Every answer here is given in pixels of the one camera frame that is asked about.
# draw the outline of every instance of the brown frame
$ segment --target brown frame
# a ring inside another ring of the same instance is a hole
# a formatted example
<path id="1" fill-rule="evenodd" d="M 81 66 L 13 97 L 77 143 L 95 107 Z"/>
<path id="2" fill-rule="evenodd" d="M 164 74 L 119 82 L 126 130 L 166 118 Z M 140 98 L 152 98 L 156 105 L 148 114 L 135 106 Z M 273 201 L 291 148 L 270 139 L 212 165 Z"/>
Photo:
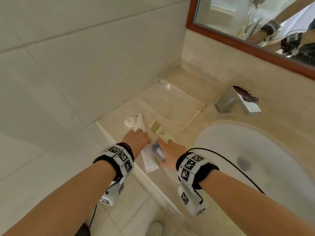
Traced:
<path id="1" fill-rule="evenodd" d="M 193 23 L 195 11 L 197 8 L 198 0 L 191 0 L 189 13 L 186 23 L 186 28 L 192 31 L 195 31 L 199 34 L 207 36 L 211 39 L 215 39 L 219 42 L 232 46 L 238 50 L 246 52 L 250 55 L 254 55 L 260 59 L 276 64 L 280 67 L 286 68 L 290 71 L 296 72 L 298 74 L 304 75 L 310 79 L 315 80 L 315 69 L 309 67 L 306 64 L 297 63 L 295 61 L 288 60 L 286 57 L 281 55 L 276 55 L 270 51 L 264 50 L 261 47 L 257 47 L 246 43 L 245 41 L 223 35 L 219 32 L 207 29 L 205 27 L 199 26 Z"/>

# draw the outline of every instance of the sink drain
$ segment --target sink drain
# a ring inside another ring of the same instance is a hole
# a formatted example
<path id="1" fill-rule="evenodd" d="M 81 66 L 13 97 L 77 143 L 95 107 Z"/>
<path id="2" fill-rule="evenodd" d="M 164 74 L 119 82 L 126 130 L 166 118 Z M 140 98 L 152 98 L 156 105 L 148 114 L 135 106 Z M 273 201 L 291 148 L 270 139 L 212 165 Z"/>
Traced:
<path id="1" fill-rule="evenodd" d="M 240 156 L 240 157 L 237 158 L 237 164 L 238 164 L 238 166 L 239 166 L 242 170 L 244 170 L 244 171 L 248 171 L 248 170 L 252 169 L 252 166 L 251 166 L 251 164 L 250 164 L 250 161 L 247 160 L 247 159 L 246 159 L 245 157 L 243 157 L 243 156 Z"/>

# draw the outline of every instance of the black shoe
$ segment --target black shoe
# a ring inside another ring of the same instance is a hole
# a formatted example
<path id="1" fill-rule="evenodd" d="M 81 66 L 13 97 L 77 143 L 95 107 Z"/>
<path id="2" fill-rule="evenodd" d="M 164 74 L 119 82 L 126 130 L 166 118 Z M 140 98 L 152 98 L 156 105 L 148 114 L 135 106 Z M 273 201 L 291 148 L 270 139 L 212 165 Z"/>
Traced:
<path id="1" fill-rule="evenodd" d="M 89 227 L 86 224 L 82 224 L 75 236 L 91 236 Z"/>

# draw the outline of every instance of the white ceramic sink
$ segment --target white ceramic sink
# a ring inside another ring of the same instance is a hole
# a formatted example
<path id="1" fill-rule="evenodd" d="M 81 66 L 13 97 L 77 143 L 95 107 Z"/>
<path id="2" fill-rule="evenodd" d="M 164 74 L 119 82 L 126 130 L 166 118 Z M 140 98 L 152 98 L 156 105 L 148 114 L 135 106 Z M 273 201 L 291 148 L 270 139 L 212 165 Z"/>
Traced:
<path id="1" fill-rule="evenodd" d="M 257 131 L 233 124 L 216 124 L 205 129 L 195 147 L 207 148 L 225 156 L 235 165 L 242 156 L 251 164 L 244 171 L 270 198 L 315 226 L 315 184 L 294 159 L 273 141 Z M 220 170 L 255 188 L 232 165 L 219 156 L 196 150 Z"/>

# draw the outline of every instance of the faucet spout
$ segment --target faucet spout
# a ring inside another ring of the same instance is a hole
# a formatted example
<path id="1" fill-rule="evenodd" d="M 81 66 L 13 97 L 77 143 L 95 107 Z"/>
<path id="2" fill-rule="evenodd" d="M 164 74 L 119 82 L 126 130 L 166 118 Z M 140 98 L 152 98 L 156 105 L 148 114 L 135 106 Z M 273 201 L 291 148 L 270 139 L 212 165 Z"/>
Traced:
<path id="1" fill-rule="evenodd" d="M 246 114 L 261 112 L 261 109 L 256 104 L 259 102 L 259 99 L 253 97 L 246 90 L 238 86 L 227 87 L 221 98 L 215 104 L 215 108 L 219 114 L 230 113 L 236 102 L 241 104 Z"/>

